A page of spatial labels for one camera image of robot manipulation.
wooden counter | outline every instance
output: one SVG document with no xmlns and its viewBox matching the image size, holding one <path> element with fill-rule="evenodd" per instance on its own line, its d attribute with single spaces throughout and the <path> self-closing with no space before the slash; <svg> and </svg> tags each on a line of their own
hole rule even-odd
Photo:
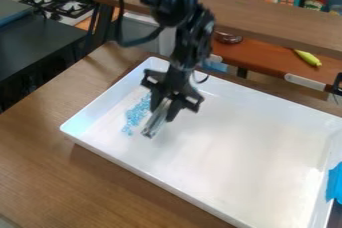
<svg viewBox="0 0 342 228">
<path fill-rule="evenodd" d="M 1 215 L 25 228 L 231 227 L 59 131 L 148 56 L 107 43 L 0 115 Z M 342 117 L 341 108 L 324 101 L 227 78 Z"/>
<path fill-rule="evenodd" d="M 117 6 L 118 0 L 95 0 Z M 271 44 L 342 58 L 342 17 L 263 0 L 200 0 L 217 20 L 217 29 Z M 125 8 L 149 14 L 139 0 Z"/>
</svg>

table leg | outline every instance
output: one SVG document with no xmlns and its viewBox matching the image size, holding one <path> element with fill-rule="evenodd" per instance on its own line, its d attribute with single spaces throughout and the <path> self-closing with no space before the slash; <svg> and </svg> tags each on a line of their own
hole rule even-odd
<svg viewBox="0 0 342 228">
<path fill-rule="evenodd" d="M 237 76 L 240 77 L 240 78 L 247 79 L 248 70 L 245 69 L 245 68 L 240 68 L 240 67 L 238 67 Z"/>
<path fill-rule="evenodd" d="M 99 8 L 99 20 L 92 40 L 90 52 L 103 45 L 108 38 L 110 24 L 112 22 L 114 7 L 101 4 Z"/>
</svg>

wooden shelf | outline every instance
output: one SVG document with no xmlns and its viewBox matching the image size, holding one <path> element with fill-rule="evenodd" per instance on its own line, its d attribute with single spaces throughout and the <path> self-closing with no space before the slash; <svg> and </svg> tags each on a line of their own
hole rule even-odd
<svg viewBox="0 0 342 228">
<path fill-rule="evenodd" d="M 95 0 L 117 6 L 118 0 Z M 263 0 L 201 0 L 216 16 L 217 29 L 313 54 L 342 58 L 342 17 Z M 127 10 L 149 14 L 139 0 Z"/>
<path fill-rule="evenodd" d="M 336 76 L 342 72 L 342 62 L 317 55 L 323 66 L 312 67 L 293 50 L 245 38 L 240 44 L 226 45 L 213 40 L 213 53 L 222 56 L 225 63 L 251 71 L 284 79 L 286 74 L 326 84 L 331 91 Z"/>
</svg>

desk surface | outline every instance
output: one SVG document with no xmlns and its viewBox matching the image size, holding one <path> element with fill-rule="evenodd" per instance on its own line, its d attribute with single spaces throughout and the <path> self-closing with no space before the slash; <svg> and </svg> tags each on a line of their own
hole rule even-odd
<svg viewBox="0 0 342 228">
<path fill-rule="evenodd" d="M 118 5 L 118 0 L 95 1 Z M 214 13 L 218 30 L 341 58 L 342 17 L 263 0 L 200 1 Z M 139 0 L 125 0 L 125 8 L 149 14 Z"/>
<path fill-rule="evenodd" d="M 337 77 L 342 72 L 342 61 L 316 55 L 323 63 L 319 68 L 304 62 L 288 48 L 245 38 L 236 45 L 226 45 L 213 41 L 213 53 L 223 57 L 224 62 L 251 71 L 264 73 L 284 79 L 286 74 L 294 74 L 326 84 L 330 91 Z"/>
<path fill-rule="evenodd" d="M 0 29 L 0 84 L 85 37 L 86 32 L 38 16 Z"/>
<path fill-rule="evenodd" d="M 0 215 L 22 227 L 231 227 L 76 147 L 59 126 L 149 54 L 106 46 L 0 116 Z M 327 102 L 229 80 L 342 117 Z"/>
</svg>

blue tape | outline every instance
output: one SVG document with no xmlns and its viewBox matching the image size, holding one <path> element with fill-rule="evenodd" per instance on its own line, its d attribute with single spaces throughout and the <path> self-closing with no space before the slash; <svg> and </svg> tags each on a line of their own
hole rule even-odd
<svg viewBox="0 0 342 228">
<path fill-rule="evenodd" d="M 329 170 L 328 186 L 326 191 L 327 202 L 336 199 L 342 204 L 342 162 L 334 169 Z"/>
</svg>

